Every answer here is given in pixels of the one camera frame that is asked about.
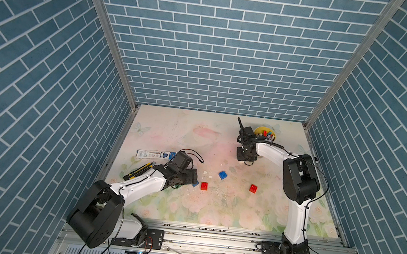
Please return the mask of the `red lego brick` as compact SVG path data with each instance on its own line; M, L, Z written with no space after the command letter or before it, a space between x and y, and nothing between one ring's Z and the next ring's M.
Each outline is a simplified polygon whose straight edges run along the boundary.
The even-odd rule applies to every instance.
M207 182L202 182L202 185L200 187L201 190L207 191L208 190L208 183Z
M251 184L249 191L252 192L253 194L255 194L257 191L257 188L258 187L256 185Z

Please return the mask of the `blue lego brick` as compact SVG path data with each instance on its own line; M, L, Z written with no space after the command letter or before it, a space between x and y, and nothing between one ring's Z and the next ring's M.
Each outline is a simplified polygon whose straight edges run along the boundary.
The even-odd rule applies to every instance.
M219 173L219 176L220 176L220 179L225 179L228 175L227 175L227 173L225 171L221 171Z

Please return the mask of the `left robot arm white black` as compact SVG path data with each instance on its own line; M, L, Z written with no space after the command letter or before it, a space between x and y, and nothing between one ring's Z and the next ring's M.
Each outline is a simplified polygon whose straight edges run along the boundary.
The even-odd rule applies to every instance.
M197 185L197 176L193 168L160 164L120 183L98 180L69 213L67 223L88 248L96 248L110 238L137 247L144 242L149 226L136 214L127 216L125 207L166 188Z

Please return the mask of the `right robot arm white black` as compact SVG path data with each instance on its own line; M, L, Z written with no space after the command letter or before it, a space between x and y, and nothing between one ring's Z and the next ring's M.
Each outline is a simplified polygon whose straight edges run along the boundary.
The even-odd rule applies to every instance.
M237 160L253 163L263 157L282 166L282 186L290 203L281 249L289 254L304 251L308 247L306 220L309 204L315 201L321 186L311 156L296 155L280 144L259 137L250 127L239 131L237 142L241 144L237 148Z

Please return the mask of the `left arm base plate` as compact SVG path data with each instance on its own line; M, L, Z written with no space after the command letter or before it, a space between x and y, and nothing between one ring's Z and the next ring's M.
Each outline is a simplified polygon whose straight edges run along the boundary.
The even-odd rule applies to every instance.
M113 246L133 247L160 250L165 231L161 229L148 228L146 232L141 230L136 237L132 239L116 238L111 240Z

